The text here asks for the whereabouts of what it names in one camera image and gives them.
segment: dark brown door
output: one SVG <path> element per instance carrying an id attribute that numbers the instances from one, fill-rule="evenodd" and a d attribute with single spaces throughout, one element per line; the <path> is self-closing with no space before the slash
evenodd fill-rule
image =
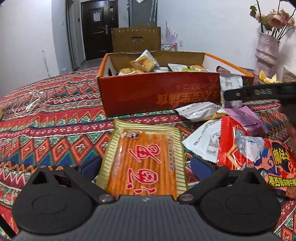
<path id="1" fill-rule="evenodd" d="M 117 1 L 81 3 L 82 31 L 86 60 L 113 52 L 111 29 L 118 28 Z"/>

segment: gray panel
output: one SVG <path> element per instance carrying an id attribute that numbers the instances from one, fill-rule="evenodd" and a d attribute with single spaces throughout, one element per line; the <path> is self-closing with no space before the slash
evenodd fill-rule
<path id="1" fill-rule="evenodd" d="M 149 25 L 151 27 L 156 27 L 157 19 L 155 19 L 155 22 L 153 22 L 154 9 L 151 22 L 149 21 L 151 15 L 152 1 L 153 0 L 144 0 L 141 3 L 138 3 L 136 0 L 132 0 L 132 27 L 148 27 Z"/>
<path id="2" fill-rule="evenodd" d="M 170 196 L 122 196 L 116 203 L 98 206 L 93 216 L 74 231 L 53 236 L 21 231 L 14 238 L 14 241 L 43 240 L 280 241 L 272 233 L 251 237 L 224 234 L 206 224 L 193 206 L 178 204 Z"/>

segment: patterned tablecloth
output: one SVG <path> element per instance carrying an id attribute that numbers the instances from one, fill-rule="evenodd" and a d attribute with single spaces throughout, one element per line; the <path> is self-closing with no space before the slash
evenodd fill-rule
<path id="1" fill-rule="evenodd" d="M 69 164 L 83 164 L 96 155 L 103 156 L 113 130 L 113 119 L 107 118 L 96 80 L 98 68 L 85 69 L 15 90 L 0 100 L 0 106 L 21 98 L 24 89 L 38 89 L 47 94 L 48 102 L 41 112 L 32 112 L 17 118 L 6 112 L 0 122 L 0 213 L 17 232 L 11 207 L 18 193 L 38 165 L 52 169 Z M 289 144 L 287 119 L 278 112 L 277 100 L 245 103 L 264 122 L 268 138 Z M 165 124 L 178 127 L 185 139 L 196 124 L 180 117 L 174 110 L 120 116 L 120 119 L 143 123 Z M 186 172 L 190 187 L 198 179 L 190 170 L 186 150 Z M 296 239 L 296 201 L 282 200 L 282 214 L 275 234 L 285 241 Z"/>

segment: white paper on door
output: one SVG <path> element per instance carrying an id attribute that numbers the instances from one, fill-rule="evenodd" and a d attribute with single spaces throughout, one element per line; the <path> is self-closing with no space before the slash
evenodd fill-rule
<path id="1" fill-rule="evenodd" d="M 101 13 L 95 12 L 94 13 L 94 21 L 97 22 L 97 21 L 100 21 L 100 20 L 101 20 Z"/>

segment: floor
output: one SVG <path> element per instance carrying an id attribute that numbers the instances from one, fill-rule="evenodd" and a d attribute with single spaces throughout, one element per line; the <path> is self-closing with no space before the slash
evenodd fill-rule
<path id="1" fill-rule="evenodd" d="M 81 63 L 81 66 L 78 70 L 82 70 L 82 69 L 89 69 L 89 68 L 93 68 L 93 67 L 98 67 L 100 66 L 102 62 L 102 58 L 98 58 L 98 59 L 92 59 L 90 61 L 83 61 Z"/>

